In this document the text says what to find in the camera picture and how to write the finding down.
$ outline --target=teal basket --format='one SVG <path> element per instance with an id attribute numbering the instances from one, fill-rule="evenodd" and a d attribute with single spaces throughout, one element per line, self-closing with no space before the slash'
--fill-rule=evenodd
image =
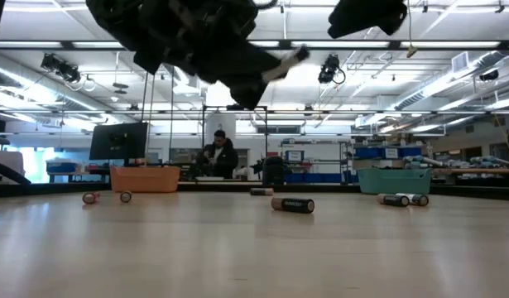
<path id="1" fill-rule="evenodd" d="M 430 190 L 432 169 L 357 171 L 361 192 L 364 194 L 418 194 L 427 195 Z"/>

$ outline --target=man sitting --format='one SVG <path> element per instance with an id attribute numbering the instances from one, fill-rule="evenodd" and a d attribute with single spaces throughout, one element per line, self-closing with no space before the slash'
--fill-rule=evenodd
<path id="1" fill-rule="evenodd" d="M 224 131 L 218 130 L 214 133 L 214 143 L 204 147 L 197 156 L 197 164 L 211 165 L 212 176 L 232 179 L 233 171 L 238 166 L 238 153 Z"/>

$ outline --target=desk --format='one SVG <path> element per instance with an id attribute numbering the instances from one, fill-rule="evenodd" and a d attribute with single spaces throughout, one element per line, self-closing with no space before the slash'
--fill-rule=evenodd
<path id="1" fill-rule="evenodd" d="M 69 173 L 46 173 L 48 174 L 48 176 L 50 177 L 50 183 L 55 183 L 55 177 L 58 176 L 58 175 L 62 175 L 62 176 L 68 176 L 69 178 L 69 183 L 70 182 L 76 182 L 74 181 L 74 177 L 75 176 L 82 176 L 82 175 L 100 175 L 101 176 L 101 181 L 103 183 L 107 182 L 107 175 L 108 174 L 96 174 L 96 173 L 89 173 L 89 172 L 69 172 Z"/>

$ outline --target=monitor screen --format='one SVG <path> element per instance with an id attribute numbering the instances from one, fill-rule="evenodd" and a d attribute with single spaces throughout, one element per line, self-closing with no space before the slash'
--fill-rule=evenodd
<path id="1" fill-rule="evenodd" d="M 94 128 L 91 161 L 144 158 L 146 156 L 147 123 L 98 125 Z"/>

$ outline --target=blue storage box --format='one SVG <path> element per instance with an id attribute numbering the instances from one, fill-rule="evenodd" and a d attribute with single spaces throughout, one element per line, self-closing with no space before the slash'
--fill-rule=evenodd
<path id="1" fill-rule="evenodd" d="M 302 174 L 305 176 L 305 183 L 322 183 L 322 174 Z"/>
<path id="2" fill-rule="evenodd" d="M 78 170 L 78 164 L 75 162 L 47 162 L 47 173 L 74 173 Z"/>
<path id="3" fill-rule="evenodd" d="M 286 175 L 286 183 L 304 183 L 304 174 L 295 173 Z"/>
<path id="4" fill-rule="evenodd" d="M 322 182 L 324 183 L 340 183 L 342 180 L 342 176 L 340 173 L 334 174 L 322 174 Z"/>
<path id="5" fill-rule="evenodd" d="M 399 153 L 400 153 L 400 157 L 420 156 L 421 148 L 400 148 Z"/>
<path id="6" fill-rule="evenodd" d="M 381 156 L 380 148 L 355 148 L 355 156 L 359 158 L 377 158 Z"/>

